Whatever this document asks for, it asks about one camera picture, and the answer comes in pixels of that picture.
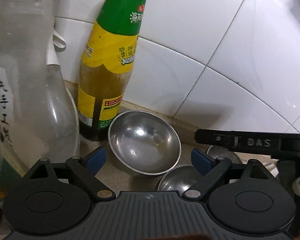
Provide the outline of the white two-tier rotating rack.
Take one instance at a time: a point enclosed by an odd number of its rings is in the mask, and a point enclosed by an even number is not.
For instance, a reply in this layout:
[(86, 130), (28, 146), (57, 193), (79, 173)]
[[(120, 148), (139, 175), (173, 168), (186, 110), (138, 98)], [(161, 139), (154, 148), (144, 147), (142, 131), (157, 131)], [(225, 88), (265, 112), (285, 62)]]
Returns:
[(75, 156), (79, 155), (80, 147), (79, 118), (74, 98), (72, 97), (67, 87), (65, 87), (65, 91), (68, 95), (70, 106), (70, 116), (68, 118), (68, 128), (70, 129), (70, 131), (68, 132), (67, 140), (70, 145), (69, 152), (71, 153), (71, 156)]

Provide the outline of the green yellow oyster sauce bottle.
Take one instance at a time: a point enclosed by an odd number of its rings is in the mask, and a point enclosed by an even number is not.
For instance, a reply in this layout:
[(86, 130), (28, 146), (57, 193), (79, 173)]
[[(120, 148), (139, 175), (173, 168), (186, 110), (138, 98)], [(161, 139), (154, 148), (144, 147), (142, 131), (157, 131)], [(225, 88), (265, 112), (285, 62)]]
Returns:
[(89, 140), (107, 138), (130, 80), (146, 0), (105, 0), (79, 68), (79, 131)]

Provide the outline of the clear plastic bag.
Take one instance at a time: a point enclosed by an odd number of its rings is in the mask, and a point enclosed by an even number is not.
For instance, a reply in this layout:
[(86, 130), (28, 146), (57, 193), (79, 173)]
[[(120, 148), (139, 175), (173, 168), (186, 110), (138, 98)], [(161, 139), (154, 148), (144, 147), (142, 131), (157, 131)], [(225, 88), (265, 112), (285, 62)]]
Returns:
[(53, 45), (50, 0), (0, 2), (2, 155), (23, 176), (38, 160), (72, 157), (69, 98)]

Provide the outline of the steel bowl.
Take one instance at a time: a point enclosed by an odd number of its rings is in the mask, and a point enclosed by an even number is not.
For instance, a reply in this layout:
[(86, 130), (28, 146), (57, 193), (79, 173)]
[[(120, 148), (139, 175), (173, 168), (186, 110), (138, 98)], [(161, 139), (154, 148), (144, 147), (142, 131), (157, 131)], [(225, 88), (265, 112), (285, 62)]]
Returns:
[(108, 129), (108, 143), (121, 164), (146, 176), (165, 174), (181, 158), (181, 142), (174, 128), (145, 111), (115, 117)]
[(178, 191), (182, 195), (201, 179), (202, 175), (192, 165), (179, 165), (160, 179), (157, 191)]
[(220, 146), (210, 146), (206, 153), (214, 159), (217, 159), (218, 157), (225, 157), (226, 159), (231, 160), (234, 164), (243, 163), (235, 152), (231, 152)]

